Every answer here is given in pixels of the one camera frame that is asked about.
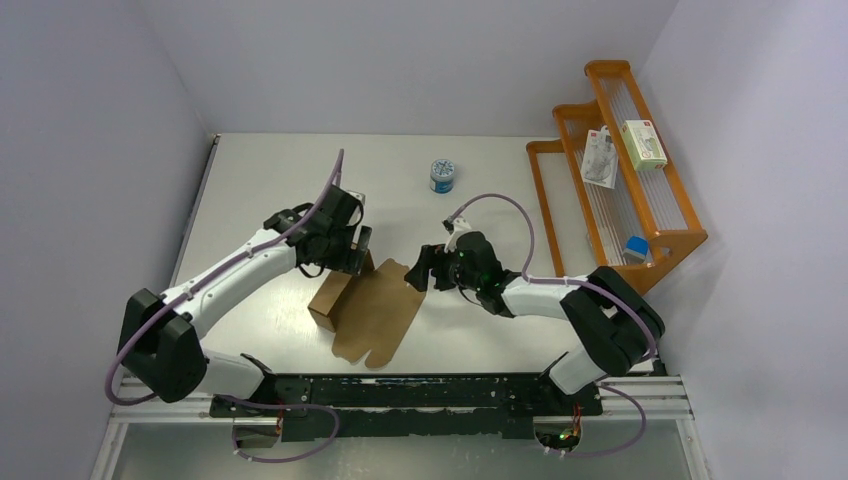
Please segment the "brown cardboard box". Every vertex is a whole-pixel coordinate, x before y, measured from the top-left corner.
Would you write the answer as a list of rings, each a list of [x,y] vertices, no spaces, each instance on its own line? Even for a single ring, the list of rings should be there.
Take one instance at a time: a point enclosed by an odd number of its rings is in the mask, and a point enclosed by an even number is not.
[[[365,257],[358,276],[332,271],[308,304],[316,325],[333,334],[331,352],[369,370],[395,356],[425,294],[406,280],[410,268],[389,258],[375,265]]]

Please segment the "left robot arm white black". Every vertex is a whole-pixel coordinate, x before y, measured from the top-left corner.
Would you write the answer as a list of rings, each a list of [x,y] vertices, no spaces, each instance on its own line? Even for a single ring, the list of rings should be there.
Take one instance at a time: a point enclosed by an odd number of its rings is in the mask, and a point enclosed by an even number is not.
[[[235,397],[249,414],[273,409],[273,373],[249,354],[203,347],[202,339],[266,283],[315,265],[321,272],[361,273],[371,229],[362,225],[365,197],[329,187],[316,204],[272,214],[253,236],[200,275],[160,294],[141,289],[127,302],[120,363],[151,397],[166,403],[195,392]]]

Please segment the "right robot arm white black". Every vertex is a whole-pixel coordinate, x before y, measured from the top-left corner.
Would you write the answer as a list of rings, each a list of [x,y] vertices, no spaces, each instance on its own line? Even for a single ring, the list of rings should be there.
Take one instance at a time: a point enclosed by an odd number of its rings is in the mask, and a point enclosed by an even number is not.
[[[419,292],[471,291],[488,313],[516,318],[539,316],[567,321],[579,340],[542,373],[542,406],[562,414],[578,392],[606,377],[623,376],[653,357],[665,324],[615,269],[601,266],[579,277],[530,281],[504,268],[479,231],[449,244],[424,245],[404,277]]]

